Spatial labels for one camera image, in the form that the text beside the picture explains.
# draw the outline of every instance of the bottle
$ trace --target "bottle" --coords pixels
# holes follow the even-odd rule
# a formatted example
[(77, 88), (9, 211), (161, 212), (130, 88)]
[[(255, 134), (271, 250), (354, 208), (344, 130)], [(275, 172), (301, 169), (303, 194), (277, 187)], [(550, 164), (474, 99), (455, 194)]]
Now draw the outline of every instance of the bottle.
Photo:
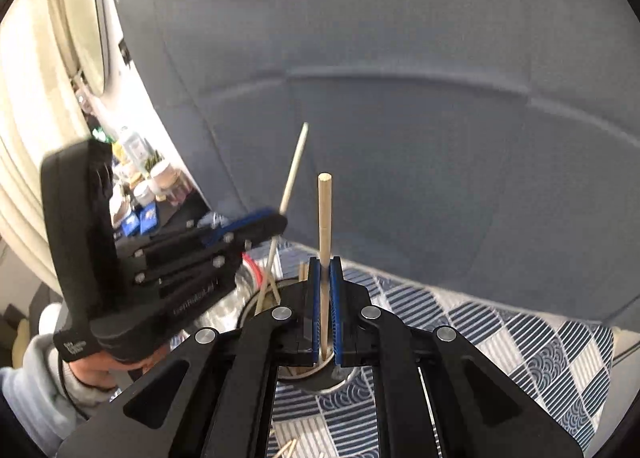
[(145, 162), (151, 156), (151, 150), (146, 140), (136, 131), (124, 126), (120, 130), (118, 142), (127, 153), (129, 160), (133, 162), (142, 175), (145, 175)]

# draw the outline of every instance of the red wire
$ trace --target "red wire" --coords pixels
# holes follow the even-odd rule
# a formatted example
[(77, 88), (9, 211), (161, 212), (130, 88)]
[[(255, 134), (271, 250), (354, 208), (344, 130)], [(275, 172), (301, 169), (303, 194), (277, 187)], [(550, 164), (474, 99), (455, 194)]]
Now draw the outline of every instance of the red wire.
[(252, 260), (251, 256), (249, 256), (246, 252), (242, 253), (242, 258), (246, 261), (246, 264), (248, 264), (251, 270), (253, 271), (258, 288), (261, 288), (262, 287), (262, 271), (260, 270), (260, 267), (254, 260)]

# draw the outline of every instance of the wooden skewer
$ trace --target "wooden skewer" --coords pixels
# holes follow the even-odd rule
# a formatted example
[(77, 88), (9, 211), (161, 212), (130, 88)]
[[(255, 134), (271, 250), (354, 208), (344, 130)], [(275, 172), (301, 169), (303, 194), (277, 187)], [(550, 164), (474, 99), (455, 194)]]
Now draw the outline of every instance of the wooden skewer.
[(276, 278), (273, 277), (273, 274), (271, 272), (269, 273), (269, 285), (271, 285), (271, 291), (273, 292), (273, 297), (275, 297), (276, 302), (280, 304), (280, 292), (278, 291)]
[(298, 281), (306, 281), (309, 275), (309, 264), (301, 261), (298, 265)]
[(298, 439), (294, 438), (291, 441), (291, 445), (289, 446), (289, 452), (287, 452), (287, 458), (291, 458), (291, 455), (293, 454), (293, 451), (295, 451), (297, 444), (298, 444)]
[(278, 451), (278, 453), (276, 454), (276, 456), (274, 456), (273, 458), (280, 458), (285, 452), (286, 450), (289, 448), (289, 446), (291, 446), (291, 443), (293, 442), (293, 440), (289, 440), (286, 444), (284, 444), (280, 450)]
[(329, 339), (329, 261), (331, 259), (331, 182), (328, 173), (318, 175), (318, 225), (320, 234), (320, 356), (325, 361)]
[[(302, 152), (305, 150), (306, 143), (306, 134), (309, 131), (309, 124), (305, 122), (302, 124), (302, 130), (300, 131), (300, 136), (298, 137), (298, 144), (296, 145), (296, 151), (293, 154), (293, 160), (291, 161), (291, 168), (289, 169), (289, 177), (287, 178), (287, 183), (284, 186), (284, 193), (282, 194), (282, 201), (280, 202), (280, 214), (284, 214), (287, 212), (287, 207), (289, 206), (289, 198), (291, 198), (291, 191), (293, 189), (293, 184), (296, 181), (296, 175), (298, 174), (298, 167), (300, 166), (300, 159), (302, 159)], [(273, 260), (276, 256), (276, 243), (277, 239), (274, 237), (271, 239), (271, 245), (269, 247), (269, 256), (267, 257), (267, 264), (264, 266), (266, 275), (268, 276), (271, 273), (271, 267), (273, 266)], [(267, 294), (267, 281), (265, 281), (264, 285), (260, 289), (260, 293), (258, 294), (258, 301), (255, 305), (255, 315), (258, 315), (262, 311), (262, 305), (264, 304), (264, 296)], [(280, 294), (278, 293), (277, 287), (273, 287), (273, 295), (276, 297), (278, 303), (280, 302)]]

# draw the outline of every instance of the gray sleeve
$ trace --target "gray sleeve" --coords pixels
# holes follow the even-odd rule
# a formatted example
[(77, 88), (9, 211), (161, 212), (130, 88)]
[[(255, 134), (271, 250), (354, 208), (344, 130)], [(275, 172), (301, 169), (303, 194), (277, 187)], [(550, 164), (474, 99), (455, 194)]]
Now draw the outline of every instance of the gray sleeve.
[[(66, 363), (63, 373), (76, 406), (89, 416), (110, 398), (110, 392), (82, 385)], [(51, 335), (31, 341), (22, 368), (0, 369), (0, 387), (18, 421), (47, 456), (55, 456), (61, 442), (83, 421), (63, 394)]]

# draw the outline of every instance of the person's hand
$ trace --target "person's hand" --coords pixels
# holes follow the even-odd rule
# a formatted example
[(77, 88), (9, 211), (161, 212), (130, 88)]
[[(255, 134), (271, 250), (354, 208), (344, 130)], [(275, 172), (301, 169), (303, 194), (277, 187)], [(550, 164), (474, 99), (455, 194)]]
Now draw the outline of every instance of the person's hand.
[(169, 345), (166, 344), (158, 348), (153, 355), (142, 359), (134, 364), (122, 364), (107, 352), (101, 351), (89, 355), (84, 359), (79, 359), (69, 363), (69, 368), (74, 376), (83, 384), (110, 390), (116, 387), (116, 380), (109, 373), (109, 370), (138, 370), (142, 368), (142, 372), (148, 372), (156, 363), (161, 361), (169, 352)]

